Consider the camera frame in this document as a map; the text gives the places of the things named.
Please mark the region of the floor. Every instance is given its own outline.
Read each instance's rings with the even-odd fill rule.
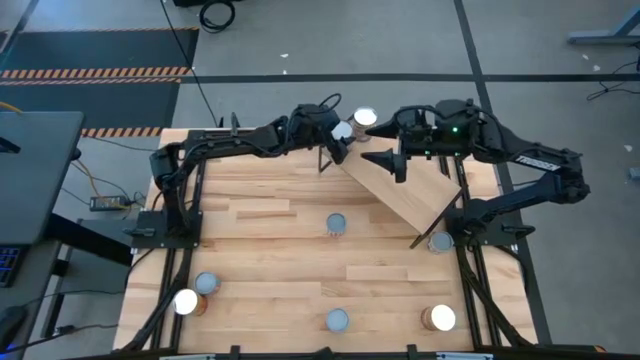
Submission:
[[[460,79],[456,75],[472,73],[456,3],[460,2],[247,0],[236,4],[237,18],[230,29],[216,35],[200,34],[194,66],[200,76],[451,75],[451,82],[425,78],[204,84],[216,115],[228,117],[235,111],[244,126],[264,124],[288,114],[298,103],[318,102],[334,92],[344,97],[338,107],[340,115],[349,116],[357,106],[369,105],[382,119],[401,105],[480,99],[473,81],[456,80]],[[614,27],[640,5],[638,0],[461,3],[484,75],[604,74],[638,56],[634,48],[570,46],[565,40],[569,31]],[[31,9],[27,31],[167,26],[156,0],[4,0],[0,30],[13,29],[29,4],[36,6]],[[175,9],[171,1],[167,7],[175,26],[197,25],[197,8]],[[640,90],[640,82],[625,86]],[[600,89],[594,81],[488,82],[486,88],[494,113],[518,135],[584,153],[584,174],[592,189],[585,201],[523,211],[525,223],[538,229],[529,243],[553,341],[640,353],[636,335],[640,310],[634,306],[640,297],[640,262],[633,252],[640,232],[636,215],[640,185],[626,177],[629,167],[640,166],[639,98],[611,93],[587,102],[585,97]],[[173,126],[212,125],[196,85],[181,85]],[[153,148],[158,139],[116,141]],[[146,193],[148,153],[92,139],[83,139],[80,148],[95,176],[121,185],[130,196],[135,191]],[[537,175],[518,166],[509,169],[514,182]],[[75,169],[69,171],[64,187],[82,199],[91,195],[87,179]],[[100,189],[105,194],[118,193],[103,184]],[[124,215],[90,213],[66,193],[61,193],[55,210],[71,219]],[[121,283],[123,279],[105,276],[104,281]],[[118,320],[120,296],[69,299],[60,324],[113,324]],[[90,330],[35,347],[26,358],[104,354],[113,336],[110,330]]]

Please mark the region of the wooden tabletop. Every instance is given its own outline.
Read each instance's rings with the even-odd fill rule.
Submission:
[[[183,140],[187,131],[164,130],[161,145]],[[491,165],[465,161],[465,168],[473,197],[499,194]],[[152,184],[148,199],[155,194]],[[209,160],[201,208],[202,242],[189,284],[198,273],[211,271],[222,286],[209,297],[204,315],[184,319],[180,352],[228,353],[231,345],[254,353],[314,352],[325,346],[339,352],[406,351],[407,344],[419,351],[472,349],[455,254],[434,255],[426,241],[410,250],[418,235],[414,226],[340,167],[318,174],[317,150],[276,159]],[[326,218],[334,212],[348,221],[339,238],[326,233]],[[494,300],[535,342],[517,262],[491,248],[484,254]],[[165,255],[157,249],[133,270],[114,348],[130,341],[155,307]],[[453,331],[422,327],[420,312],[437,304],[454,309]],[[325,325],[335,308],[350,318],[343,334]],[[162,345],[168,344],[172,318],[165,319]]]

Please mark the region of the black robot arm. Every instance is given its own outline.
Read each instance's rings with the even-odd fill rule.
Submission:
[[[334,136],[332,130],[339,123],[340,118],[333,108],[324,104],[298,105],[290,117],[281,116],[251,131],[238,131],[234,114],[230,135],[220,136],[220,132],[215,130],[191,130],[187,140],[159,149],[150,156],[150,160],[154,182],[164,197],[162,211],[166,235],[188,236],[192,231],[183,196],[187,179],[200,162],[238,155],[277,157],[292,150],[322,145],[330,152],[333,161],[340,164],[353,139]],[[183,159],[179,159],[181,151],[185,153]]]
[[[435,115],[435,124],[426,120]],[[367,130],[372,136],[398,138],[398,153],[363,153],[362,157],[395,174],[396,182],[406,180],[407,160],[412,156],[472,155],[484,163],[507,161],[542,170],[534,184],[490,200],[471,199],[465,209],[456,210],[456,228],[467,233],[483,232],[497,215],[542,202],[576,203],[590,192],[584,183],[580,154],[557,150],[517,137],[492,114],[472,100],[444,100],[435,107],[401,108],[388,122]]]

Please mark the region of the orange striped tape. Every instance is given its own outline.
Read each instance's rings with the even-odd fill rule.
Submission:
[[[95,128],[82,129],[82,137],[143,137],[160,136],[161,127],[136,127],[136,128]]]
[[[185,66],[159,66],[106,69],[43,69],[4,70],[0,79],[86,79],[144,76],[184,76],[190,69]]]
[[[197,26],[174,27],[174,30],[199,30]],[[39,32],[118,32],[118,31],[171,31],[171,28],[127,28],[127,29],[30,29],[23,33]]]
[[[132,83],[180,83],[179,78],[132,78],[132,79],[92,79],[92,80],[26,80],[0,81],[0,86],[25,85],[86,85],[86,84],[132,84]]]

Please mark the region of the wood plank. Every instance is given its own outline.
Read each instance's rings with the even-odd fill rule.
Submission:
[[[396,184],[388,171],[360,157],[364,152],[395,148],[396,143],[396,140],[382,138],[356,142],[340,167],[422,233],[444,211],[460,187],[442,175],[433,160],[409,161],[407,181]]]

